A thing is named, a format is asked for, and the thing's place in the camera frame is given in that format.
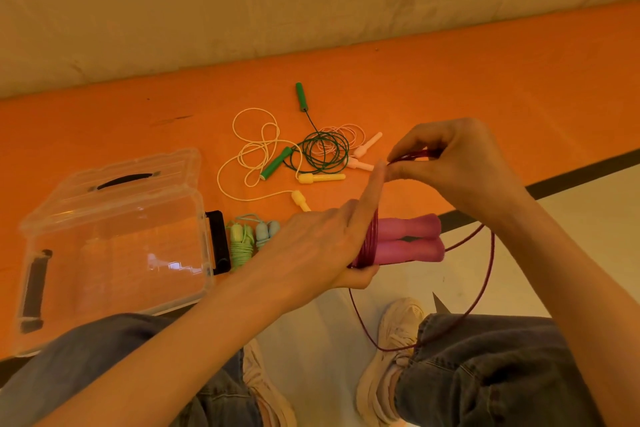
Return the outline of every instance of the shoe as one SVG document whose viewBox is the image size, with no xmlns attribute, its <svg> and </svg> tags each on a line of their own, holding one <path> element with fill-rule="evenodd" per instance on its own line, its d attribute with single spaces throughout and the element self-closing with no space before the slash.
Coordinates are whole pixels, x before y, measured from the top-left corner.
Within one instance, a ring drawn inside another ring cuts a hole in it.
<svg viewBox="0 0 640 427">
<path fill-rule="evenodd" d="M 411 346 L 417 342 L 418 326 L 426 314 L 415 299 L 393 302 L 385 311 L 378 328 L 378 345 L 390 350 Z M 373 361 L 360 377 L 356 389 L 356 408 L 367 427 L 402 425 L 393 414 L 388 388 L 391 374 L 409 365 L 413 349 L 384 353 L 377 350 Z"/>
<path fill-rule="evenodd" d="M 269 411 L 272 427 L 296 427 L 293 407 L 278 391 L 264 370 L 264 360 L 260 346 L 252 339 L 244 347 L 243 379 L 246 386 Z"/>
</svg>

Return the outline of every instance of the forearm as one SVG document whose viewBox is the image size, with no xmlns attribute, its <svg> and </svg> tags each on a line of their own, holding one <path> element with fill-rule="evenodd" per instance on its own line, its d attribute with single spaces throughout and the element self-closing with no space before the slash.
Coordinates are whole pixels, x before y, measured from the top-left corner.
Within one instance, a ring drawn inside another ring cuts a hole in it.
<svg viewBox="0 0 640 427">
<path fill-rule="evenodd" d="M 607 425 L 640 418 L 640 306 L 535 201 L 494 231 L 560 327 Z"/>
<path fill-rule="evenodd" d="M 39 426 L 166 426 L 226 361 L 281 314 L 254 275 L 229 277 Z"/>
</svg>

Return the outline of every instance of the orange floor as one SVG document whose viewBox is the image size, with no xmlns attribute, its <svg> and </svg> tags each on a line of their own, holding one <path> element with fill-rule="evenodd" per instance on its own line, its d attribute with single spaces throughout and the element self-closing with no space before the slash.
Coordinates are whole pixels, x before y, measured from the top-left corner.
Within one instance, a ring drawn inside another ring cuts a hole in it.
<svg viewBox="0 0 640 427">
<path fill-rule="evenodd" d="M 490 125 L 532 183 L 640 147 L 638 28 L 640 3 L 626 3 L 0 101 L 0 357 L 9 354 L 18 301 L 18 224 L 70 173 L 196 147 L 207 209 L 286 220 L 297 211 L 288 196 L 232 201 L 216 172 L 242 145 L 231 121 L 243 108 L 270 110 L 285 139 L 308 134 L 294 92 L 301 81 L 316 124 L 384 133 L 366 162 L 386 156 L 416 123 L 470 115 Z M 257 139 L 265 121 L 247 115 L 239 128 Z M 347 173 L 304 188 L 308 204 L 322 210 L 358 196 L 367 174 Z M 296 188 L 286 169 L 253 189 L 242 176 L 235 164 L 223 173 L 240 197 Z M 410 182 L 388 185 L 380 206 L 381 216 L 401 218 L 449 209 Z"/>
</svg>

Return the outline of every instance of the pink handle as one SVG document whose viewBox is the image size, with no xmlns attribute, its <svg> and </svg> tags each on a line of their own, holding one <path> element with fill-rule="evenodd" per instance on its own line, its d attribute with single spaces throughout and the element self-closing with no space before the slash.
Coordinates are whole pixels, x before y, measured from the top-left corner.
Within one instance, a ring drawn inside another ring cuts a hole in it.
<svg viewBox="0 0 640 427">
<path fill-rule="evenodd" d="M 380 241 L 376 249 L 376 265 L 401 264 L 403 262 L 441 262 L 444 244 L 440 238 L 406 241 Z"/>
<path fill-rule="evenodd" d="M 426 214 L 411 220 L 383 218 L 378 220 L 378 244 L 404 237 L 436 239 L 440 236 L 440 219 L 435 214 Z"/>
</svg>

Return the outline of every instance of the clear plastic container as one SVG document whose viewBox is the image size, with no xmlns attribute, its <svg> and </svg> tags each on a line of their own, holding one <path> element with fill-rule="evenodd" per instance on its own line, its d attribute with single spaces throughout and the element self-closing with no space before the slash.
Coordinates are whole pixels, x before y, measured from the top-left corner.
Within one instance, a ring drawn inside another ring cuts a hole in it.
<svg viewBox="0 0 640 427">
<path fill-rule="evenodd" d="M 199 171 L 198 151 L 183 149 L 60 183 L 20 225 L 14 354 L 111 314 L 161 314 L 202 297 L 212 264 Z"/>
</svg>

